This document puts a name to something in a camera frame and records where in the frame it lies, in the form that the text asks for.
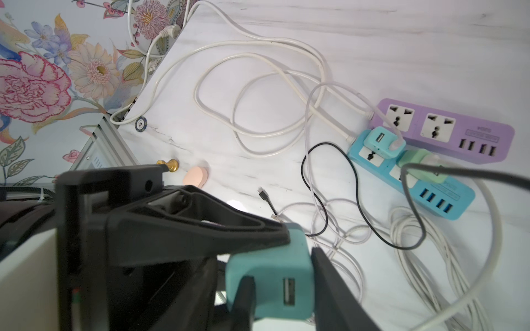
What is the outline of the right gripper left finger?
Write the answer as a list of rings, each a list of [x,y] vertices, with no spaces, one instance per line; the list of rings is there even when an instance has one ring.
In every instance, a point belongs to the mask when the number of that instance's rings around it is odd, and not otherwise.
[[[287,245],[287,227],[194,186],[165,186],[165,165],[63,173],[55,184],[61,330],[250,330],[255,277],[215,306],[218,257]]]

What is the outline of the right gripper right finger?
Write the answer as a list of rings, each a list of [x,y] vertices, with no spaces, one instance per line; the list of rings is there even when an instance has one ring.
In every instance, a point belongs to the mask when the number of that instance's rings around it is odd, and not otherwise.
[[[315,277],[315,324],[317,330],[378,330],[343,278],[320,248],[311,251]]]

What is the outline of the teal charger with black cable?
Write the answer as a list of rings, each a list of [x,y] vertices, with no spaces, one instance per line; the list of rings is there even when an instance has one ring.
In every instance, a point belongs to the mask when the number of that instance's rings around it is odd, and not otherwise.
[[[287,245],[231,255],[226,265],[227,306],[234,306],[243,277],[256,285],[257,318],[307,320],[315,307],[314,270],[302,227],[286,225]]]

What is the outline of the teal power strip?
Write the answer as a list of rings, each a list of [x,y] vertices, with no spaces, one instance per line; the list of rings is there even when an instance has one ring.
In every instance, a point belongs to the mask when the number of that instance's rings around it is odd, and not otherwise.
[[[392,143],[397,138],[392,131],[386,128],[367,129],[358,136],[347,155],[352,161],[361,165],[378,179],[403,193],[401,168],[398,165],[401,154],[393,159],[379,156],[374,149],[364,145],[364,142],[372,134],[375,135],[377,142],[387,144]],[[433,215],[451,221],[459,219],[476,198],[476,193],[472,188],[453,177],[447,177],[443,183],[430,183],[408,174],[407,186],[409,194],[416,204]]]

